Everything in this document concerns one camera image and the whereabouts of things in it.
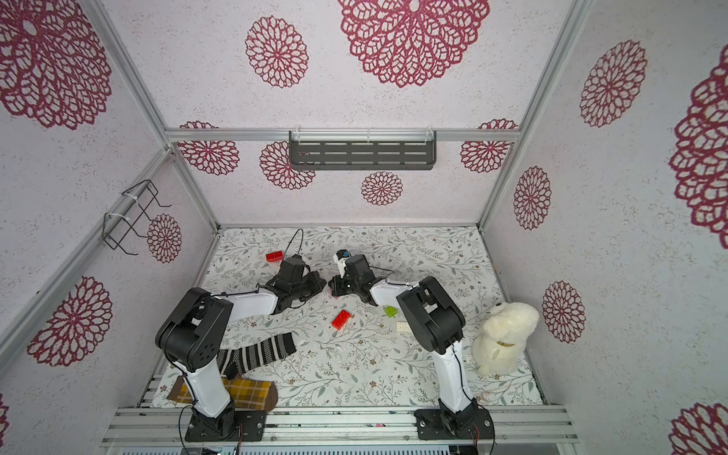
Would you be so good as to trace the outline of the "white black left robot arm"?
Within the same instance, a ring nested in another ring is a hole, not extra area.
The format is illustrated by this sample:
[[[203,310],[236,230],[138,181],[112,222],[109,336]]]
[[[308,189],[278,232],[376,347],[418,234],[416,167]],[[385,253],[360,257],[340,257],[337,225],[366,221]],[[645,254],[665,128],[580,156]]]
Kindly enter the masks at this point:
[[[244,292],[210,293],[189,289],[155,336],[155,345],[176,366],[193,396],[198,414],[216,419],[231,403],[217,367],[217,356],[231,322],[273,316],[320,294],[326,280],[299,255],[282,261],[265,284]]]

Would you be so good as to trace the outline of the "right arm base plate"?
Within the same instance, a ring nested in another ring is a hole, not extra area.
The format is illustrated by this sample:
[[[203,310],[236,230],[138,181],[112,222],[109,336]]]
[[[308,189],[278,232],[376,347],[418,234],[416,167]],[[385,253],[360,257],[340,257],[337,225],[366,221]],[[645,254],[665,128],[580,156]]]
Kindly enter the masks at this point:
[[[495,438],[495,424],[487,409],[468,407],[458,413],[447,409],[418,409],[414,417],[420,440],[482,441]]]

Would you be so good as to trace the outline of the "dark grey wall shelf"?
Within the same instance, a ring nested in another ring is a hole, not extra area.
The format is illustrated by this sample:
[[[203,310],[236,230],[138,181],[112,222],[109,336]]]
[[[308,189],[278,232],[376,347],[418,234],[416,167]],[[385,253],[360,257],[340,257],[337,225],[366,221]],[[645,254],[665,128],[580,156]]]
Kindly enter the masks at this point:
[[[320,140],[289,133],[288,156],[296,171],[430,171],[437,161],[437,134],[420,138]]]

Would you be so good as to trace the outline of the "red curved lego brick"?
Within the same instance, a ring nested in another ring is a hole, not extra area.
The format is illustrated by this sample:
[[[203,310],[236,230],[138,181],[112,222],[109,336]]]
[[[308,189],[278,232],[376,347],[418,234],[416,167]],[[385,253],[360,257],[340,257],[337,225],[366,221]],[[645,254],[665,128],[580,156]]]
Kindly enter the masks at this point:
[[[284,252],[282,251],[274,251],[270,252],[265,256],[265,259],[267,260],[267,263],[278,263],[281,262],[284,259]]]

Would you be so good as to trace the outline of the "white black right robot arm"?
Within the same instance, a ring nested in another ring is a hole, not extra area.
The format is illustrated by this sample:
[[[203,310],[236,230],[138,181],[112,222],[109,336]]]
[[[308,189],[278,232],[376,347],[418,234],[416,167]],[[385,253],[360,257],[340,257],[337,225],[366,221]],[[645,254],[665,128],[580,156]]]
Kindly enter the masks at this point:
[[[346,249],[337,251],[334,261],[339,273],[329,282],[332,295],[356,295],[362,303],[401,312],[417,342],[431,354],[443,413],[474,413],[478,405],[461,360],[466,318],[438,280],[428,276],[415,284],[389,282],[375,275],[364,255]]]

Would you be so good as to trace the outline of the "white plush toy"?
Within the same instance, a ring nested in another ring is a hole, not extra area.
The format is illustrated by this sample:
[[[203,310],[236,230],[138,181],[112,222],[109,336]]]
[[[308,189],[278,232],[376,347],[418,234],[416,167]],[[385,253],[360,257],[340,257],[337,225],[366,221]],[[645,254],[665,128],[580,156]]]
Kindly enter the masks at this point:
[[[539,322],[540,313],[528,303],[498,303],[490,308],[471,347],[478,374],[490,377],[517,371]]]

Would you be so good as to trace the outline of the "black white striped sock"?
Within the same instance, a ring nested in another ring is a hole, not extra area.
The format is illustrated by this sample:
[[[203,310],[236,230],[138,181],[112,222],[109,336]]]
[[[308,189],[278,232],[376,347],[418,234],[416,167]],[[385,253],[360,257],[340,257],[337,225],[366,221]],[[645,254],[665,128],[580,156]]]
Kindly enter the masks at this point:
[[[297,352],[292,333],[284,333],[250,346],[220,350],[216,365],[222,377],[233,380],[252,370],[283,360]]]

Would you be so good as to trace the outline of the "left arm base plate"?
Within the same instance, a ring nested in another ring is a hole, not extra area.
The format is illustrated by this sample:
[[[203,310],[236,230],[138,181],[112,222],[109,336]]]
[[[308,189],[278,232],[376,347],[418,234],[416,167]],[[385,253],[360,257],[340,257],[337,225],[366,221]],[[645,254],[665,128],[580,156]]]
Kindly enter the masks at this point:
[[[206,417],[196,409],[184,434],[185,443],[261,442],[265,411],[223,411],[217,418]]]

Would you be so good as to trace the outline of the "yellow brown plaid sock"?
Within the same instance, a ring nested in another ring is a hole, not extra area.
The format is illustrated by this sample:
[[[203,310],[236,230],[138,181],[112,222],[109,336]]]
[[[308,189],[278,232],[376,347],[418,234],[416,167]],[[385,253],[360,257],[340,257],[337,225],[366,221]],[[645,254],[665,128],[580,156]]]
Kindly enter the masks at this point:
[[[234,401],[235,408],[248,411],[272,411],[279,401],[279,394],[273,382],[235,377],[222,378],[226,391]],[[165,398],[179,404],[191,404],[191,392],[185,380],[178,377],[171,388],[165,389]]]

